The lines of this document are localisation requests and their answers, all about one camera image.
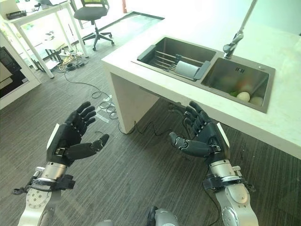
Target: wall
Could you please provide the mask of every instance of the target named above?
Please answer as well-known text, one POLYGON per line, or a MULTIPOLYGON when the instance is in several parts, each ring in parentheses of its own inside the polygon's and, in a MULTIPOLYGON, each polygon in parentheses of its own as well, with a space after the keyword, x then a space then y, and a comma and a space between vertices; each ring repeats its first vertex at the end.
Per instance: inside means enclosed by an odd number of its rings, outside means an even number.
MULTIPOLYGON (((236 17, 243 21, 252 0, 127 0, 128 11, 161 17, 208 14, 208 18, 236 17)), ((301 33, 301 0, 258 0, 250 21, 283 31, 301 33)))

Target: kitchen sink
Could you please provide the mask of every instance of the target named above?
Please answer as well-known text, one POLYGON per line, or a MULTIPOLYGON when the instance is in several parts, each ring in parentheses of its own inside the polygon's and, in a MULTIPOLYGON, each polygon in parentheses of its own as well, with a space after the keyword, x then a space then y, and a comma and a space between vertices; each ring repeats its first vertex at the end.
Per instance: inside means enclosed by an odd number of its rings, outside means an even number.
POLYGON ((271 95, 275 69, 232 56, 231 60, 217 58, 201 81, 206 90, 266 113, 271 95), (246 92, 250 100, 239 99, 246 92))
POLYGON ((275 69, 223 54, 164 37, 132 62, 266 113, 275 69))

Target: desk leg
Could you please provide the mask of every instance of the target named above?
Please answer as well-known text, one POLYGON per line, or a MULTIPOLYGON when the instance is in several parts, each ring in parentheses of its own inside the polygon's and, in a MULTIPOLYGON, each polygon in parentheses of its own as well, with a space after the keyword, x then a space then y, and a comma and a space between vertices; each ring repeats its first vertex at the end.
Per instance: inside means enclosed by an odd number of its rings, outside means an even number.
POLYGON ((61 20, 60 20, 60 17, 58 16, 57 12, 55 12, 55 16, 56 16, 56 18, 57 18, 57 21, 58 21, 60 27, 61 27, 61 30, 62 30, 63 35, 64 35, 64 37, 65 37, 65 42, 66 42, 67 45, 68 45, 69 51, 73 51, 73 48, 72 48, 72 46, 71 46, 71 44, 70 44, 70 41, 69 41, 69 39, 68 39, 68 37, 67 37, 67 35, 66 35, 65 29, 64 29, 64 27, 63 27, 63 25, 62 25, 62 22, 61 22, 61 20))
POLYGON ((85 57, 88 57, 88 54, 87 54, 87 51, 86 51, 86 47, 85 47, 85 45, 84 45, 83 40, 81 39, 80 32, 79 32, 79 30, 77 29, 77 26, 76 26, 75 20, 74 20, 74 18, 73 18, 73 15, 72 15, 72 12, 71 12, 70 5, 69 5, 69 4, 68 4, 68 6, 67 6, 67 9, 68 9, 68 13, 69 13, 70 19, 71 19, 71 21, 72 21, 74 30, 75 30, 75 32, 76 32, 76 36, 77 36, 77 38, 78 38, 78 40, 79 40, 79 43, 80 43, 80 46, 81 46, 81 48, 82 48, 82 50, 83 50, 83 52, 84 52, 84 56, 85 56, 85 57))
POLYGON ((28 52, 26 51, 26 49, 24 48, 24 46, 22 45, 22 43, 20 42, 20 40, 18 39, 18 37, 16 36, 16 34, 13 32, 13 30, 11 29, 11 27, 7 24, 7 23, 4 23, 5 26, 7 27, 7 29, 10 31, 11 35, 14 37, 15 41, 17 43, 19 43, 19 45, 21 46, 23 52, 25 53, 27 59, 29 60, 29 62, 32 64, 33 68, 35 70, 37 70, 37 66, 34 64, 34 62, 32 61, 32 58, 30 57, 30 55, 28 54, 28 52))
POLYGON ((138 122, 159 97, 108 71, 106 77, 116 106, 120 130, 128 133, 134 127, 134 121, 138 122))
POLYGON ((38 54, 38 52, 36 51, 36 49, 34 48, 34 46, 32 45, 32 43, 29 41, 29 39, 27 38, 25 32, 22 30, 22 28, 20 26, 16 26, 16 29, 19 31, 20 35, 24 38, 25 42, 27 43, 27 45, 29 46, 29 48, 32 50, 33 54, 36 56, 36 58, 38 59, 38 61, 40 62, 40 64, 42 65, 43 69, 45 70, 46 74, 52 79, 54 78, 54 75, 51 73, 51 71, 47 68, 44 60, 40 57, 40 55, 38 54))
MULTIPOLYGON (((77 10, 75 1, 71 0, 70 4, 71 4, 71 7, 72 7, 73 11, 75 12, 77 10)), ((81 29, 84 29, 84 26, 83 26, 83 24, 80 20, 79 20, 79 26, 80 26, 81 29)))

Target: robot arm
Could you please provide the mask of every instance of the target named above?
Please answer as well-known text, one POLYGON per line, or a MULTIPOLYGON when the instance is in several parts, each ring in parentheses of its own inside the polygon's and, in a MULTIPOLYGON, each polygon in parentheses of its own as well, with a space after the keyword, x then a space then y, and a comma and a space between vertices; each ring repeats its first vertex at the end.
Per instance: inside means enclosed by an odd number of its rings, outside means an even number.
POLYGON ((76 159, 99 152, 109 139, 108 134, 92 143, 81 144, 87 127, 95 121, 95 107, 83 103, 72 112, 64 124, 56 124, 47 144, 47 164, 37 167, 25 188, 14 189, 14 194, 27 193, 26 207, 18 226, 47 226, 51 223, 61 190, 73 189, 73 176, 66 175, 67 167, 76 159))
POLYGON ((184 122, 192 128, 196 140, 185 140, 171 132, 172 144, 186 154, 206 159, 210 172, 203 185, 214 191, 225 225, 257 226, 240 167, 230 164, 230 145, 220 123, 212 122, 195 102, 191 101, 190 106, 185 108, 184 122))

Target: white countertop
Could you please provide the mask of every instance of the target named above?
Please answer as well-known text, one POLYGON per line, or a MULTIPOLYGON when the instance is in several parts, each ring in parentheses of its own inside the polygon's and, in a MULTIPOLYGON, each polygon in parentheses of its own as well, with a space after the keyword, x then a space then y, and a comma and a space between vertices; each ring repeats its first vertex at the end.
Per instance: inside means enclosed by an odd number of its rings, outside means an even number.
POLYGON ((103 59, 108 70, 169 99, 198 101, 208 115, 301 159, 301 37, 247 23, 234 55, 276 69, 267 113, 160 74, 131 60, 163 36, 222 51, 241 21, 207 17, 165 19, 103 59))

